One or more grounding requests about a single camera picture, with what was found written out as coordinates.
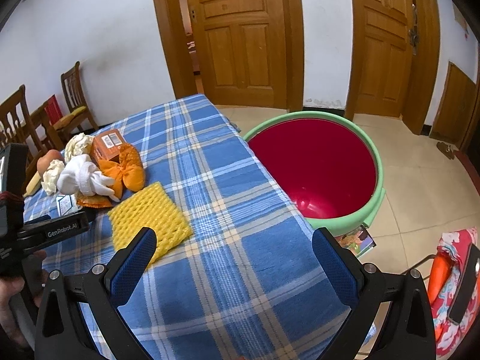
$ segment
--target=human hand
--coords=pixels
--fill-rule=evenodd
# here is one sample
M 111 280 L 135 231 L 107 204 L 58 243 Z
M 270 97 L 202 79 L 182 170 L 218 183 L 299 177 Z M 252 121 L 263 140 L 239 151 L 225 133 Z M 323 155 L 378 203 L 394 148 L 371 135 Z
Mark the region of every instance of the human hand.
M 39 250 L 36 251 L 34 255 L 43 261 L 47 256 L 47 253 L 44 250 Z M 42 269 L 40 280 L 43 284 L 47 282 L 48 276 L 48 272 L 45 269 Z M 0 277 L 0 325 L 10 340 L 13 340 L 21 347 L 27 347 L 28 343 L 15 322 L 14 315 L 9 306 L 9 301 L 12 296 L 18 294 L 23 289 L 24 285 L 25 280 L 23 280 L 22 277 Z M 40 307 L 41 301 L 42 292 L 35 294 L 34 302 L 37 307 Z

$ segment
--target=blue plaid tablecloth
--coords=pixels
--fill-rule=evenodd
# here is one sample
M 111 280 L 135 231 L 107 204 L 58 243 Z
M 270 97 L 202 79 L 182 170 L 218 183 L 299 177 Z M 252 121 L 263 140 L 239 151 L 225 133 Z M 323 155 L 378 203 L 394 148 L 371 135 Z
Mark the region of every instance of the blue plaid tablecloth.
M 151 356 L 316 359 L 349 309 L 312 252 L 310 225 L 229 121 L 195 95 L 109 128 L 135 145 L 147 183 L 160 181 L 194 232 L 143 274 L 119 308 Z M 41 190 L 26 199 L 25 219 L 43 214 L 58 216 L 55 198 Z M 71 275 L 107 263 L 111 233 L 99 212 L 90 231 L 47 250 L 45 268 Z M 113 358 L 83 311 L 101 352 Z

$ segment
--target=wooden chair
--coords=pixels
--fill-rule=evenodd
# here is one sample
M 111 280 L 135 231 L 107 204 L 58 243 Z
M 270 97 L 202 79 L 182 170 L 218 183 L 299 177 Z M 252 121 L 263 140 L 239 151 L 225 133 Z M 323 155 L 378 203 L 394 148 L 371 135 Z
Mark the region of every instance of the wooden chair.
M 93 119 L 83 95 L 79 68 L 80 62 L 77 61 L 74 67 L 66 73 L 63 73 L 60 77 L 61 87 L 70 113 L 55 123 L 53 127 L 58 131 L 64 142 L 69 141 L 71 138 L 71 132 L 75 128 L 78 128 L 79 131 L 83 131 L 81 123 L 86 119 L 89 120 L 94 130 L 98 130 L 98 125 Z
M 56 149 L 60 151 L 65 149 L 65 145 L 56 130 L 50 124 L 50 118 L 46 110 L 48 105 L 49 101 L 47 100 L 42 105 L 40 105 L 38 109 L 32 112 L 32 114 L 30 115 L 30 119 L 32 119 L 32 124 L 35 130 L 37 130 L 37 128 L 40 126 L 44 128 L 45 137 L 40 137 L 40 141 L 47 148 L 47 150 Z
M 17 114 L 18 104 L 20 104 L 23 120 L 20 120 Z M 33 141 L 33 145 L 28 145 L 27 143 L 29 136 Z M 0 146 L 4 148 L 10 142 L 24 143 L 29 147 L 26 177 L 23 184 L 23 190 L 25 190 L 28 182 L 37 172 L 38 159 L 47 153 L 47 149 L 40 142 L 28 112 L 25 100 L 25 85 L 21 85 L 14 94 L 0 104 Z M 33 146 L 37 149 L 37 152 L 32 150 Z

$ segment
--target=orange box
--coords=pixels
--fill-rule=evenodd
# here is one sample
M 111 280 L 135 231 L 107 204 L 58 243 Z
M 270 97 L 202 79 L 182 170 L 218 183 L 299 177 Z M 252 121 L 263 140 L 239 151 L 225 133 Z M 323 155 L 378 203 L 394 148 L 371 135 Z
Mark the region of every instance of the orange box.
M 116 128 L 102 132 L 93 139 L 90 157 L 96 163 L 98 160 L 118 162 L 122 143 L 125 140 Z

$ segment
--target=yellow mesh pad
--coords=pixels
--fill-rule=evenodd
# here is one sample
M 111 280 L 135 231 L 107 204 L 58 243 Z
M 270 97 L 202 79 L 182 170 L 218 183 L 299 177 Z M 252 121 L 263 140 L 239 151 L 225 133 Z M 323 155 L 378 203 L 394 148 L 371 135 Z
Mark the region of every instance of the yellow mesh pad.
M 153 183 L 110 210 L 115 251 L 126 247 L 142 227 L 153 229 L 157 249 L 150 265 L 176 247 L 193 231 L 160 183 Z

